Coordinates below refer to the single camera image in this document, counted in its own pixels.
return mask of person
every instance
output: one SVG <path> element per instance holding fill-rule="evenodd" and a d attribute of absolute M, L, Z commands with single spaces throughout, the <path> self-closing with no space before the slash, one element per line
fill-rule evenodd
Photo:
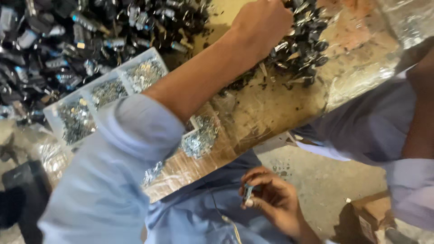
<path fill-rule="evenodd" d="M 142 94 L 101 108 L 98 130 L 77 151 L 38 223 L 44 243 L 138 244 L 144 223 L 146 243 L 321 243 L 294 187 L 259 167 L 252 151 L 154 204 L 139 188 L 145 171 L 176 151 L 193 113 L 264 59 L 292 23 L 281 0 L 248 3 L 216 43 Z M 245 183 L 263 191 L 242 211 Z"/>
<path fill-rule="evenodd" d="M 434 231 L 433 77 L 434 48 L 417 65 L 294 130 L 320 142 L 323 149 L 311 147 L 312 152 L 384 168 L 394 216 L 430 231 Z"/>

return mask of label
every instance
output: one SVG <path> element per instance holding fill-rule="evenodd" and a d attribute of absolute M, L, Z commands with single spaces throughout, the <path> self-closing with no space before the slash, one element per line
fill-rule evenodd
<path fill-rule="evenodd" d="M 372 233 L 371 224 L 367 222 L 364 218 L 362 218 L 360 215 L 358 216 L 358 219 L 360 220 L 360 227 L 362 228 L 363 234 L 373 243 L 377 243 L 377 238 L 375 238 Z"/>

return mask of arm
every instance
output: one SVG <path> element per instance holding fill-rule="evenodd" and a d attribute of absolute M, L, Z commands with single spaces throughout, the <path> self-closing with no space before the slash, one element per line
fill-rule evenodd
<path fill-rule="evenodd" d="M 416 93 L 402 160 L 386 166 L 394 216 L 434 231 L 434 49 L 407 77 Z"/>
<path fill-rule="evenodd" d="M 414 117 L 402 149 L 403 158 L 434 159 L 434 49 L 407 77 L 416 92 Z"/>
<path fill-rule="evenodd" d="M 102 108 L 97 132 L 77 152 L 39 221 L 44 243 L 141 243 L 149 204 L 139 188 L 144 172 L 173 154 L 183 122 L 265 57 L 291 24 L 280 0 L 249 3 L 222 40 L 143 95 Z"/>
<path fill-rule="evenodd" d="M 242 203 L 241 208 L 261 210 L 264 216 L 280 231 L 300 244 L 321 244 L 322 241 L 306 222 L 293 185 L 286 183 L 271 170 L 260 166 L 249 170 L 241 178 L 240 195 L 244 184 L 260 185 L 262 191 L 254 191 L 253 196 Z"/>
<path fill-rule="evenodd" d="M 222 38 L 143 94 L 186 122 L 232 79 L 264 59 L 292 24 L 292 13 L 281 0 L 248 3 Z"/>

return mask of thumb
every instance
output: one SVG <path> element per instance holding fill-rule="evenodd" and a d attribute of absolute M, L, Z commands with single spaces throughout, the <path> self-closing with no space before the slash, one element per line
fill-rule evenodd
<path fill-rule="evenodd" d="M 261 198 L 251 197 L 245 203 L 246 207 L 261 210 L 267 218 L 274 218 L 275 208 Z"/>

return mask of cardboard sheet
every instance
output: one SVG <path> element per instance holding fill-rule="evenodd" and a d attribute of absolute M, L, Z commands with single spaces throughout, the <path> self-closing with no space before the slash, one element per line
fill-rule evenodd
<path fill-rule="evenodd" d="M 217 41 L 248 0 L 218 0 L 211 7 L 210 35 L 198 36 L 194 54 L 204 44 Z M 303 88 L 288 77 L 268 77 L 258 69 L 240 91 L 230 91 L 234 101 L 216 95 L 201 112 L 214 113 L 219 121 L 219 138 L 209 156 L 188 158 L 179 151 L 163 173 L 145 192 L 152 201 L 163 198 L 194 180 L 211 173 L 248 149 L 288 129 L 309 122 L 346 101 L 374 88 L 391 77 L 399 60 L 399 44 L 390 34 L 374 0 L 319 0 L 329 28 L 321 39 L 330 43 L 330 61 L 318 68 L 316 83 Z"/>

